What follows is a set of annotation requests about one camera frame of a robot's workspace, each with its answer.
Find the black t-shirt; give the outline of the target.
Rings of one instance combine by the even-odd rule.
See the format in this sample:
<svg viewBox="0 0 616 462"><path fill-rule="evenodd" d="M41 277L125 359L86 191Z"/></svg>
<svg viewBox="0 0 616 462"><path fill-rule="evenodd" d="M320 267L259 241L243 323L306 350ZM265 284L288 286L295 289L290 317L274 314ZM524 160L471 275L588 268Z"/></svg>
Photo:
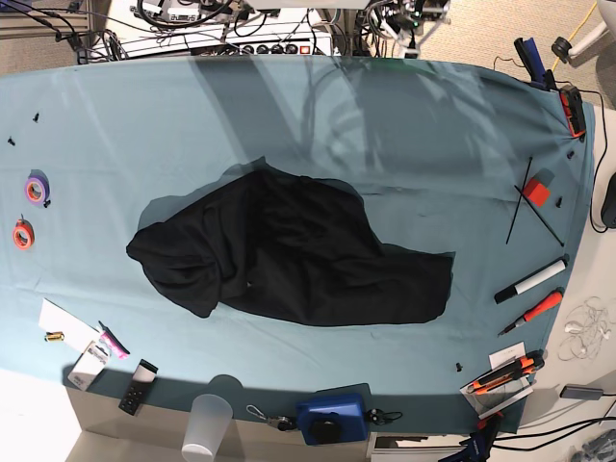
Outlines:
<svg viewBox="0 0 616 462"><path fill-rule="evenodd" d="M335 327L426 323L449 300L454 256L381 242L339 180L257 167L126 247L154 289L193 315L220 304Z"/></svg>

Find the teal table cloth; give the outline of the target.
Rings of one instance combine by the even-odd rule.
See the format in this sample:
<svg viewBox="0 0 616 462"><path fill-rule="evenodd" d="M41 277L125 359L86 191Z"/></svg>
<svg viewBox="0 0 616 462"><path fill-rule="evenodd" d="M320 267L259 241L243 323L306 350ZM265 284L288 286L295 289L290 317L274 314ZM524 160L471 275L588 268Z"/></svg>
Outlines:
<svg viewBox="0 0 616 462"><path fill-rule="evenodd" d="M460 394L490 353L543 347L554 313L501 329L570 278L497 304L494 295L561 256L575 260L588 219L591 104L582 140L559 97L467 64L326 57L168 58L89 64L1 79L1 366L64 382L77 360L43 339L46 298L87 323L105 322L132 356L93 385L119 397L141 359L159 376L149 402L187 410L223 395L238 417L253 402L275 414L316 391L352 387L397 410L402 432L466 433ZM518 192L536 178L536 207ZM331 178L362 197L386 244L452 253L448 305L420 325L318 328L219 306L201 319L159 295L126 253L136 232L252 167ZM51 204L31 204L33 169ZM35 242L21 250L21 217Z"/></svg>

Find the blue box with knob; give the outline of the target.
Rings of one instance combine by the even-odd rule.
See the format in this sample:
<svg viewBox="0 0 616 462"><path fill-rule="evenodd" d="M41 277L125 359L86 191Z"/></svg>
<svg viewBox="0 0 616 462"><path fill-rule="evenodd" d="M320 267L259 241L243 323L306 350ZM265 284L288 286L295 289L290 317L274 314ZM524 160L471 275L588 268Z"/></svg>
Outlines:
<svg viewBox="0 0 616 462"><path fill-rule="evenodd" d="M308 446L363 442L369 437L359 394L310 398L299 402L295 412L297 428Z"/></svg>

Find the translucent plastic cup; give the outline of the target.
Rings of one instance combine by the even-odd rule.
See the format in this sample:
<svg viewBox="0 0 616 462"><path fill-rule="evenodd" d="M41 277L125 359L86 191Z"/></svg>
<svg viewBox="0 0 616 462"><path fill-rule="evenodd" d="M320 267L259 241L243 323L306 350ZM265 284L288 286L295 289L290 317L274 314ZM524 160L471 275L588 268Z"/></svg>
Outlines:
<svg viewBox="0 0 616 462"><path fill-rule="evenodd" d="M184 460L214 461L232 418L232 407L225 399L211 394L195 398L181 449Z"/></svg>

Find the small black remote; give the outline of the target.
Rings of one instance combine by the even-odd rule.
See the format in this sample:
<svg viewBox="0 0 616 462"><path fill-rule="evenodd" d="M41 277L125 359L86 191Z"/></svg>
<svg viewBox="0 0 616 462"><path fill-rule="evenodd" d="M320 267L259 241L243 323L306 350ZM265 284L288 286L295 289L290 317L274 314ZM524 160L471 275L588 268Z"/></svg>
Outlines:
<svg viewBox="0 0 616 462"><path fill-rule="evenodd" d="M157 378L158 368L141 359L131 381L119 402L118 408L128 415L135 416Z"/></svg>

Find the pink packaged item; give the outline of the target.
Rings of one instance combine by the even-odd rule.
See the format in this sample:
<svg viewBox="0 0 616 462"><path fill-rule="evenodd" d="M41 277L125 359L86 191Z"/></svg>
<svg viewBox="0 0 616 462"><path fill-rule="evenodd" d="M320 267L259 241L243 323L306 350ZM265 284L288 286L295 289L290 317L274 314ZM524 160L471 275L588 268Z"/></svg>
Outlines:
<svg viewBox="0 0 616 462"><path fill-rule="evenodd" d="M105 344L119 360L127 359L130 355L130 351L121 343L108 326L102 321L99 321L98 324L101 328L100 341Z"/></svg>

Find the long black stick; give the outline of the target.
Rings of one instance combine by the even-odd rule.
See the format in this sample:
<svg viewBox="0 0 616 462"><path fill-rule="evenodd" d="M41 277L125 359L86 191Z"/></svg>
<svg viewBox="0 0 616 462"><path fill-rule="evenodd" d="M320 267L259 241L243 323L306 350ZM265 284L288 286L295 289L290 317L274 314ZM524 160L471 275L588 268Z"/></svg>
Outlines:
<svg viewBox="0 0 616 462"><path fill-rule="evenodd" d="M530 167L531 167L531 164L532 164L532 160L533 160L533 157L529 156L528 157L527 166L526 166L526 172L525 172L525 175L524 175L524 179L522 181L521 190L524 187L524 185L526 184L526 180L527 180L528 174L530 172ZM512 231L513 231L513 228L514 228L514 225L515 225L515 222L516 222L516 218L517 218L520 206L521 206L522 196L523 196L523 193L521 191L519 191L518 192L518 199L517 199L516 207L515 207L514 214L513 214L513 217L511 219L511 222L510 222L510 226L509 226L509 230L508 230L508 233L507 233L505 245L509 245L510 238L511 238L511 235L512 235Z"/></svg>

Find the black and white marker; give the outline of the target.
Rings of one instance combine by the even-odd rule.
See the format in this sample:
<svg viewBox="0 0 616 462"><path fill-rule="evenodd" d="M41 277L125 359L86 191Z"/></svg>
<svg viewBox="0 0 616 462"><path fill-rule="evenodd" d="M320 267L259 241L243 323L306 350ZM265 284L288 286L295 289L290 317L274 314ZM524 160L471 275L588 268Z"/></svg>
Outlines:
<svg viewBox="0 0 616 462"><path fill-rule="evenodd" d="M564 255L563 257L554 260L547 266L542 267L541 269L536 270L534 273L525 276L521 280L510 284L506 288L497 292L494 295L494 300L497 304L501 304L508 299L511 299L517 295L523 294L530 289L548 281L549 279L555 277L559 273L563 272L569 263L569 256Z"/></svg>

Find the white card package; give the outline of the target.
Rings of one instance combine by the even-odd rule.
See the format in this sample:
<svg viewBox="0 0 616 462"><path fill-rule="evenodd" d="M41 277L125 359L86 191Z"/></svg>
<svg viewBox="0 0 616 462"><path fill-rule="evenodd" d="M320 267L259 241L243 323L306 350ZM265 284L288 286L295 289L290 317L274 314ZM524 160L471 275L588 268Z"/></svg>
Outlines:
<svg viewBox="0 0 616 462"><path fill-rule="evenodd" d="M86 391L111 359L104 343L91 342L69 372L67 379L77 389Z"/></svg>

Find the orange utility knife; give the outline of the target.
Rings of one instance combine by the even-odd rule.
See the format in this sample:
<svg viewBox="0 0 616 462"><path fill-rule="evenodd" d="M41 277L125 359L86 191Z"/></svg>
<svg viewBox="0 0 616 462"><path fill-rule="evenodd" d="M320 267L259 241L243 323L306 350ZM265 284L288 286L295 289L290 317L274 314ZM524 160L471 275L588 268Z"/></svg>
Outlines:
<svg viewBox="0 0 616 462"><path fill-rule="evenodd" d="M468 394L484 395L501 385L533 375L542 369L544 365L544 351L534 350L471 382L467 386L466 392Z"/></svg>

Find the white paper sheet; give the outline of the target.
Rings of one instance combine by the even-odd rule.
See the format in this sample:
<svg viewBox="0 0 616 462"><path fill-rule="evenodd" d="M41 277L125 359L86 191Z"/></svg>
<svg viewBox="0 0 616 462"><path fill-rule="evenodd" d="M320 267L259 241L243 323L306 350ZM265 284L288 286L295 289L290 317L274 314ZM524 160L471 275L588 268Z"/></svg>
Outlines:
<svg viewBox="0 0 616 462"><path fill-rule="evenodd" d="M38 326L50 334L62 333L63 342L83 352L92 342L100 339L100 332L68 313L46 298L42 301Z"/></svg>

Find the purple tape roll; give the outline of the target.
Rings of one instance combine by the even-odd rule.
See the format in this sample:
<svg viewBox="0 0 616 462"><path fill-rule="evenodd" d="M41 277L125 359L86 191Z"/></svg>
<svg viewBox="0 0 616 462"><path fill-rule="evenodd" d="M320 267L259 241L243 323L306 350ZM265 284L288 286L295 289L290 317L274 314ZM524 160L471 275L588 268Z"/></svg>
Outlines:
<svg viewBox="0 0 616 462"><path fill-rule="evenodd" d="M47 176L39 169L33 169L24 184L26 199L37 207L47 208L51 204L51 190Z"/></svg>

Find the orange tape roll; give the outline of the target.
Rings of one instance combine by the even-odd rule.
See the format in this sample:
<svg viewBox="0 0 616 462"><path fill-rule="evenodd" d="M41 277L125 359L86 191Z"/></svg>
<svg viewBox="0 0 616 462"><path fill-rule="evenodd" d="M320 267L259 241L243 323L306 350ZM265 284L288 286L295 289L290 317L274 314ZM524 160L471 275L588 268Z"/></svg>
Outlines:
<svg viewBox="0 0 616 462"><path fill-rule="evenodd" d="M32 224L21 217L13 228L13 243L21 250L30 248L35 242L35 233Z"/></svg>

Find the orange black clamp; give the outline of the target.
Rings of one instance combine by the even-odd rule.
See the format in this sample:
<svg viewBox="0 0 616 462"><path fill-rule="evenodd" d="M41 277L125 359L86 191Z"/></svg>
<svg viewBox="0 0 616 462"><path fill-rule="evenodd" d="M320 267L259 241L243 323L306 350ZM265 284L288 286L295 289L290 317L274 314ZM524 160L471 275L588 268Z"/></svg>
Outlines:
<svg viewBox="0 0 616 462"><path fill-rule="evenodd" d="M577 87L566 84L559 90L559 97L571 135L574 138L584 136L586 123L580 91Z"/></svg>

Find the orange handled screwdriver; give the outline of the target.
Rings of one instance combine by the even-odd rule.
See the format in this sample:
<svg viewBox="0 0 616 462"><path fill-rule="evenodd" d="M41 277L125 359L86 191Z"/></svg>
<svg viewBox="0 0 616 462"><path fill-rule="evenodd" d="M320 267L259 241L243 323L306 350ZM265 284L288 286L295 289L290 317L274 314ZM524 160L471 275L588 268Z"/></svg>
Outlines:
<svg viewBox="0 0 616 462"><path fill-rule="evenodd" d="M549 293L544 299L538 302L532 308L526 310L523 314L521 314L517 319L513 322L509 323L499 334L498 336L503 336L508 332L514 330L517 327L524 325L527 322L532 321L534 318L539 315L551 310L552 308L559 305L563 299L564 290L562 288L557 288L551 293Z"/></svg>

